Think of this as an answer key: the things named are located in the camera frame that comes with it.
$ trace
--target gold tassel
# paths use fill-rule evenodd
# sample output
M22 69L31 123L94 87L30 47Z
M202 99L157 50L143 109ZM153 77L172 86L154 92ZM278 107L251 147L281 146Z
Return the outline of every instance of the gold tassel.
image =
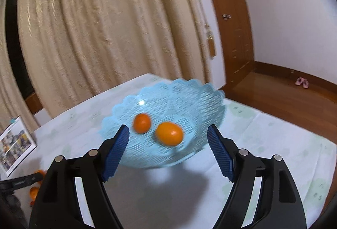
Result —
M213 58L213 57L216 56L214 36L213 36L212 31L211 31L210 25L207 23L205 11L203 10L203 4L201 3L201 0L199 0L199 4L200 4L200 8L201 8L201 11L202 11L202 14L203 14L203 19L205 21L205 27L206 27L206 30L207 30L208 49L209 49L211 58Z

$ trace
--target pink shoe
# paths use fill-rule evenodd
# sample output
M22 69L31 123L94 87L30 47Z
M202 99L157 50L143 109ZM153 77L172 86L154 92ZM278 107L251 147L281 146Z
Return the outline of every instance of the pink shoe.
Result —
M303 88L308 89L309 88L309 82L307 79L303 79L303 84L302 84Z
M300 77L296 80L295 85L301 85L303 83L303 81L304 81L304 78Z

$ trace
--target curtain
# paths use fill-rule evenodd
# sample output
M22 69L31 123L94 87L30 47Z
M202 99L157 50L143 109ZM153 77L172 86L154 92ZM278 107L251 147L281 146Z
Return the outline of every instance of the curtain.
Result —
M0 133L9 126L11 119L19 115L32 133L39 125L22 98L11 68L6 44L5 8L6 0L0 0Z
M18 21L51 117L145 73L210 81L195 0L18 0Z

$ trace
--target door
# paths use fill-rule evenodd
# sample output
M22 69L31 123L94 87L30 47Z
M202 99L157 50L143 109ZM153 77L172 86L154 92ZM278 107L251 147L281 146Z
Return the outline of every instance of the door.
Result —
M246 0L213 0L225 59L226 89L253 70L254 51Z

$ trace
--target orange object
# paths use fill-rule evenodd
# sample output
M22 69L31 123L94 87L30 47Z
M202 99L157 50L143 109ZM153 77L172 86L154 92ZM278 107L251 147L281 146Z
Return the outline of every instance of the orange object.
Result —
M29 190L29 195L30 195L30 198L35 201L36 200L36 196L37 196L37 193L39 192L39 188L38 187L32 187L30 190Z
M34 173L40 173L40 174L43 175L43 178L45 177L45 172L44 172L43 170L37 170L37 171L35 171Z
M158 125L156 135L163 144L176 146L183 141L184 132L179 125L166 121Z
M140 113L134 117L134 130L138 134L144 134L149 131L151 127L151 119L149 115Z

